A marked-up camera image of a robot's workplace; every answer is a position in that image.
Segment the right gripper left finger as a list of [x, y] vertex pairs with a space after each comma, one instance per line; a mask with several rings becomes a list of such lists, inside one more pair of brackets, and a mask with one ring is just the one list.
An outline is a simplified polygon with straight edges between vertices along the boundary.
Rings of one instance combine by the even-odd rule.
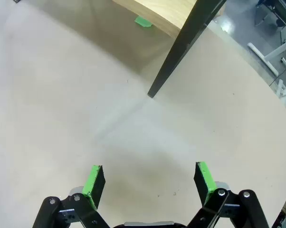
[[98, 205], [105, 186], [103, 167], [94, 165], [80, 192], [67, 196], [46, 197], [34, 221], [34, 228], [68, 228], [72, 223], [81, 223], [84, 228], [108, 228], [109, 225], [98, 213]]

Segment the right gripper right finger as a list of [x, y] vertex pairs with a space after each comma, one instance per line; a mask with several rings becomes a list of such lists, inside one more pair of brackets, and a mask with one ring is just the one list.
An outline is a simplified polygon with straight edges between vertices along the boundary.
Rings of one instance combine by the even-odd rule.
[[235, 228], [269, 227], [254, 191], [235, 194], [218, 187], [203, 161], [196, 162], [194, 181], [202, 207], [188, 224], [189, 228], [213, 228], [220, 218], [229, 218]]

